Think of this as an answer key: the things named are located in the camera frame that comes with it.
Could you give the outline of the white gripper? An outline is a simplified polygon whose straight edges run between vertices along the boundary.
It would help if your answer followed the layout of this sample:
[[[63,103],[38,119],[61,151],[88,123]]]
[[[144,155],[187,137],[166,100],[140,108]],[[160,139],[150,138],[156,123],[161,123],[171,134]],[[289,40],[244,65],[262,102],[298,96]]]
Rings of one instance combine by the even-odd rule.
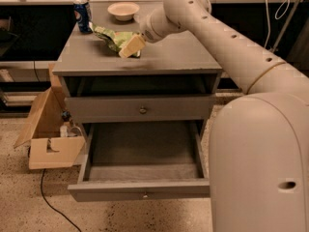
[[[122,58],[128,58],[145,47],[146,42],[154,44],[171,34],[180,32],[181,28],[167,17],[162,7],[154,9],[140,20],[141,35],[132,34],[120,37],[119,55]]]

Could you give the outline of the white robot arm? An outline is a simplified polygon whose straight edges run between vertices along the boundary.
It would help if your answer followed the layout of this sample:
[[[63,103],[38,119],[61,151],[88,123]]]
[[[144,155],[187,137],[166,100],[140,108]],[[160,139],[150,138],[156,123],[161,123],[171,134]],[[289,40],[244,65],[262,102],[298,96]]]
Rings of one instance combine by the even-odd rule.
[[[213,17],[207,0],[163,0],[122,50],[191,32],[241,89],[209,141],[213,232],[309,232],[309,78]]]

